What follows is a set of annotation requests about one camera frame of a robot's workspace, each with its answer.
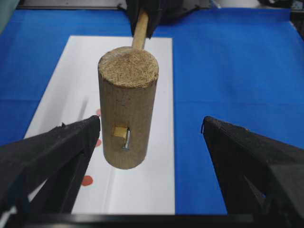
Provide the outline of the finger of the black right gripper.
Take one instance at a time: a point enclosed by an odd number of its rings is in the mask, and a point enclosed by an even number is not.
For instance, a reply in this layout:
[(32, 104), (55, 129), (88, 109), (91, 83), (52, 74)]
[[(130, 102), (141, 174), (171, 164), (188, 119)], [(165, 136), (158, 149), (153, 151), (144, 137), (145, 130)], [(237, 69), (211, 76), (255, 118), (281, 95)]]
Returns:
[(152, 37), (159, 24), (171, 23), (196, 9), (196, 0), (146, 0), (145, 11), (149, 16), (147, 37)]
[(135, 28), (141, 8), (141, 1), (140, 0), (125, 0), (125, 3), (119, 3), (118, 9), (122, 10), (126, 13), (129, 22), (132, 36), (135, 33)]

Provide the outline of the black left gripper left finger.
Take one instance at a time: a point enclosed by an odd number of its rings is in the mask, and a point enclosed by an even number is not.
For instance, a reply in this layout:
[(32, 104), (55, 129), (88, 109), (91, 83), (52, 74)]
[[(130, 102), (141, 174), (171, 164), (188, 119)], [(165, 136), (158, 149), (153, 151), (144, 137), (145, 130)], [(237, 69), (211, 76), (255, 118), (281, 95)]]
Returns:
[(70, 213), (99, 135), (93, 115), (1, 146), (1, 213)]

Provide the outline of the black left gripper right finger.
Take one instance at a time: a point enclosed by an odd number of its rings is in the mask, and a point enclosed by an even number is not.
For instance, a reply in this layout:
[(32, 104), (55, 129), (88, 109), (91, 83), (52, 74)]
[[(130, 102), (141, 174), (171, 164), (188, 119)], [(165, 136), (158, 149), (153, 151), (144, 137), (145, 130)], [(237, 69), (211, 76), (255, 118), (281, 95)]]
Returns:
[(221, 194), (224, 216), (211, 227), (301, 228), (304, 225), (304, 151), (207, 116), (201, 133)]

